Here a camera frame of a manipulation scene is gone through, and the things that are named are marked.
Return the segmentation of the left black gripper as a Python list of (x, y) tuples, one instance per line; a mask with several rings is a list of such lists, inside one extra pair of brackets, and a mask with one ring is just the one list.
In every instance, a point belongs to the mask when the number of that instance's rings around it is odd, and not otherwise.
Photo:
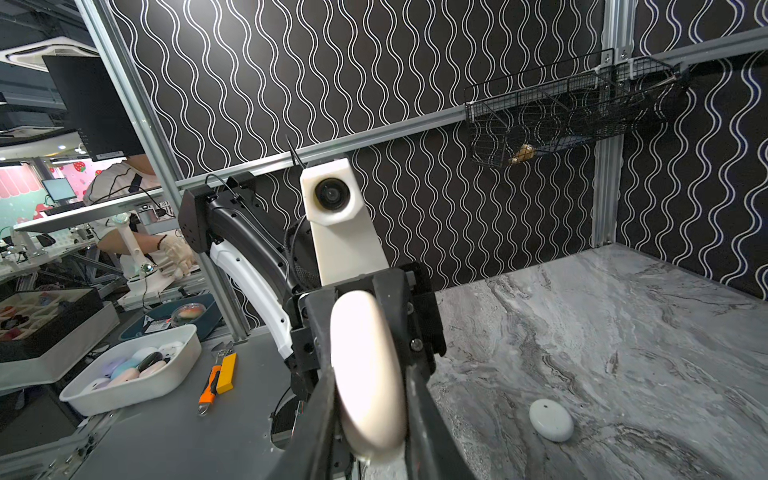
[(321, 371), (330, 367), (331, 312), (342, 295), (361, 290), (380, 306), (390, 328), (398, 359), (417, 364), (425, 379), (436, 370), (436, 355), (446, 354), (443, 324), (425, 267), (413, 262), (337, 282), (289, 299), (290, 387), (308, 399)]

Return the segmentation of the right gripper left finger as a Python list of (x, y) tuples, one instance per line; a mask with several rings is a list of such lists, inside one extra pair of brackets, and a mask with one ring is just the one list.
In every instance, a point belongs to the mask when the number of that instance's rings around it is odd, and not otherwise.
[(269, 480), (333, 478), (336, 402), (335, 372), (330, 369), (321, 376)]

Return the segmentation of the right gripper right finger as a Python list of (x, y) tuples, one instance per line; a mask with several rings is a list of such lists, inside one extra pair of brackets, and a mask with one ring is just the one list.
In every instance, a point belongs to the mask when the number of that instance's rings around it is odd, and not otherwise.
[(475, 479), (430, 395), (417, 365), (405, 370), (409, 479)]

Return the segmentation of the cream earbud charging case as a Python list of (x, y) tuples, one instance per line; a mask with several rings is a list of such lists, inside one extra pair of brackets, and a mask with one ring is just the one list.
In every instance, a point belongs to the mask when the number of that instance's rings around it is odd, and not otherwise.
[(405, 441), (406, 398), (390, 327), (372, 294), (356, 290), (336, 300), (330, 346), (351, 451), (367, 463), (390, 460)]

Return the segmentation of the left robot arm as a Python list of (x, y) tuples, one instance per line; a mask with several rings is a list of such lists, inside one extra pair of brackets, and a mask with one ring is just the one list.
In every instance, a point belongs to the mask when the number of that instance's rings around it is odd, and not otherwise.
[(347, 159), (311, 167), (300, 183), (306, 216), (283, 242), (255, 203), (254, 176), (229, 178), (224, 191), (185, 191), (179, 225), (190, 248), (231, 277), (266, 323), (291, 372), (292, 391), (310, 397), (318, 382), (317, 347), (329, 343), (309, 323), (300, 298), (331, 289), (370, 293), (390, 328), (401, 368), (423, 379), (447, 351), (435, 294), (418, 262), (391, 266)]

